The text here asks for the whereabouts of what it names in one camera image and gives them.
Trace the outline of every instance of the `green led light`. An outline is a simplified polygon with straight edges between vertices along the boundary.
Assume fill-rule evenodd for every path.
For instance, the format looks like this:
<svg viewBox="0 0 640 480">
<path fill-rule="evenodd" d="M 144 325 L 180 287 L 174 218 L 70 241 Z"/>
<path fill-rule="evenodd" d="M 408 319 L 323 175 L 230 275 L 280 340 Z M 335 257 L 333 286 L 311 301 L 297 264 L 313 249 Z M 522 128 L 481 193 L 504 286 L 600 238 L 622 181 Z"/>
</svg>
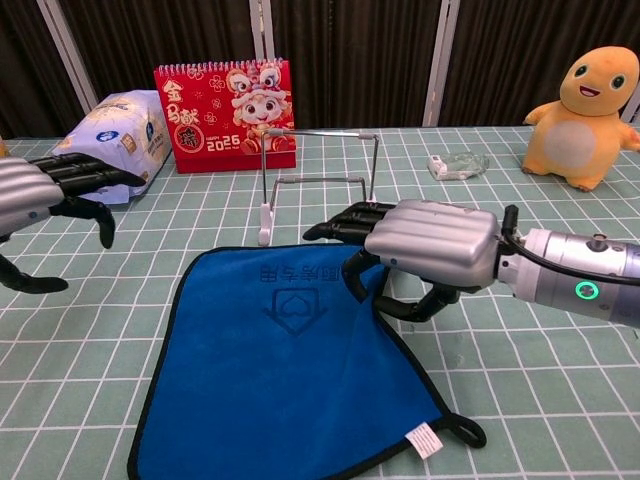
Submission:
<svg viewBox="0 0 640 480">
<path fill-rule="evenodd" d="M 593 300 L 600 295 L 600 289 L 593 282 L 580 282 L 576 285 L 576 295 L 583 300 Z"/>
</svg>

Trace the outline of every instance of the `small clear plastic item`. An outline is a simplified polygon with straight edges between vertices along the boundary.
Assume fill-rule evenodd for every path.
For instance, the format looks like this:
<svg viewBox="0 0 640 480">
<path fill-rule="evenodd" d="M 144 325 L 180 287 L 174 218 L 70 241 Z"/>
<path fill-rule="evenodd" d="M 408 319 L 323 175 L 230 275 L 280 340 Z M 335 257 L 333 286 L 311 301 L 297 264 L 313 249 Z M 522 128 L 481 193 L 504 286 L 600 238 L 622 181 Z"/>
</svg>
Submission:
<svg viewBox="0 0 640 480">
<path fill-rule="evenodd" d="M 489 156 L 473 152 L 430 155 L 428 167 L 436 180 L 466 180 L 489 168 Z"/>
</svg>

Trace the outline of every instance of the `blue microfiber cloth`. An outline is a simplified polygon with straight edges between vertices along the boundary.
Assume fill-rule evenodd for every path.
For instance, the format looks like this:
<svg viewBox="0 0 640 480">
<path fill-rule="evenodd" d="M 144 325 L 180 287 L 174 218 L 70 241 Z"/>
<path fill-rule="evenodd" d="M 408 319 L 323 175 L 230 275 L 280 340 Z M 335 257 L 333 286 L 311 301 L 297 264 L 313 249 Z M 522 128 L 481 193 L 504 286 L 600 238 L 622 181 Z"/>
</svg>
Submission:
<svg viewBox="0 0 640 480">
<path fill-rule="evenodd" d="M 221 248 L 182 279 L 129 458 L 133 479 L 350 478 L 423 422 L 472 447 L 400 337 L 358 303 L 342 244 Z M 380 292 L 388 271 L 365 275 Z"/>
</svg>

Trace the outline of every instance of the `white care label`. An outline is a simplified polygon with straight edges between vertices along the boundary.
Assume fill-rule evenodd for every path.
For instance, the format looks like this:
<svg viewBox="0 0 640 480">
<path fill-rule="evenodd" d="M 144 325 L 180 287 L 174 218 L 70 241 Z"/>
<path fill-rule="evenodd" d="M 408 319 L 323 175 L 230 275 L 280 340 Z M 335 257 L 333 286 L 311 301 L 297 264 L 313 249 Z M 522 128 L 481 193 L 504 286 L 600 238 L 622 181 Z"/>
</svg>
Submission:
<svg viewBox="0 0 640 480">
<path fill-rule="evenodd" d="M 423 460 L 442 448 L 442 442 L 427 423 L 422 423 L 405 435 Z"/>
</svg>

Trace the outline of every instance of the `stuffed animal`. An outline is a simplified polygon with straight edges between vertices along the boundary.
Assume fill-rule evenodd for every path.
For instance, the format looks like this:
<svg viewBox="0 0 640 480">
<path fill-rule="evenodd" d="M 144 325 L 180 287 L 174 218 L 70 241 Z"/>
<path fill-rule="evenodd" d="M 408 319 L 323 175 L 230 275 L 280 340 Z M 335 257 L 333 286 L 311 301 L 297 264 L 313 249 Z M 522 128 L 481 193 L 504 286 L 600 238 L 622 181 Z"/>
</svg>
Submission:
<svg viewBox="0 0 640 480">
<path fill-rule="evenodd" d="M 593 190 L 620 149 L 640 152 L 640 134 L 618 110 L 638 84 L 638 57 L 624 47 L 596 48 L 580 57 L 560 86 L 560 100 L 541 105 L 525 119 L 535 125 L 522 164 L 525 173 L 564 177 Z"/>
</svg>

